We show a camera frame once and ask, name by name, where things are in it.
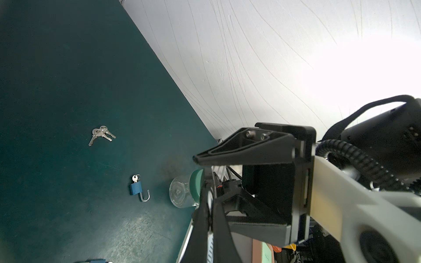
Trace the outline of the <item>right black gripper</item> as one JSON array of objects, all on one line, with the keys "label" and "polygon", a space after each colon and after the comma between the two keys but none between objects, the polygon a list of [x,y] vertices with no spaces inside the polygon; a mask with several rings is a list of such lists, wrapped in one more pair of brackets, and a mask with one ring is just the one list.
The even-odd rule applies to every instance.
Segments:
[{"label": "right black gripper", "polygon": [[244,189],[217,198],[229,230],[283,247],[309,237],[315,142],[312,127],[258,122],[193,161],[243,165]]}]

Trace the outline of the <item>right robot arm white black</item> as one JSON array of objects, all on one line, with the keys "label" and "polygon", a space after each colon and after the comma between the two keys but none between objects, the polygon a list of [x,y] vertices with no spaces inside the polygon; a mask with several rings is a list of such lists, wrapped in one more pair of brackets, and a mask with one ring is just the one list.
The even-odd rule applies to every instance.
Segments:
[{"label": "right robot arm white black", "polygon": [[369,103],[316,140],[308,126],[257,123],[193,157],[199,165],[243,167],[242,183],[217,189],[231,230],[285,245],[309,237],[315,158],[350,169],[383,191],[421,193],[421,101],[398,95]]}]

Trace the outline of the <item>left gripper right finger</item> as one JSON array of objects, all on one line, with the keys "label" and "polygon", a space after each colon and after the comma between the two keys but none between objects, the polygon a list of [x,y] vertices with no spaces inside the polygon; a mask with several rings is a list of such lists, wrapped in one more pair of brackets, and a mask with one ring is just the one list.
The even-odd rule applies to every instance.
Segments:
[{"label": "left gripper right finger", "polygon": [[223,206],[217,200],[213,202],[212,231],[213,262],[241,263],[242,260],[234,245]]}]

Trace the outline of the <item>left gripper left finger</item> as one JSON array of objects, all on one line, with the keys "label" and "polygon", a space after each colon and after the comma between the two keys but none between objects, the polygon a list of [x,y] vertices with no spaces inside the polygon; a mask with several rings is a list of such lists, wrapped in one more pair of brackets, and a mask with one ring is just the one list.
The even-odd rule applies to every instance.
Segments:
[{"label": "left gripper left finger", "polygon": [[193,230],[181,263],[206,263],[208,254],[208,233],[210,230],[211,191],[204,185],[200,194],[200,205],[193,220]]}]

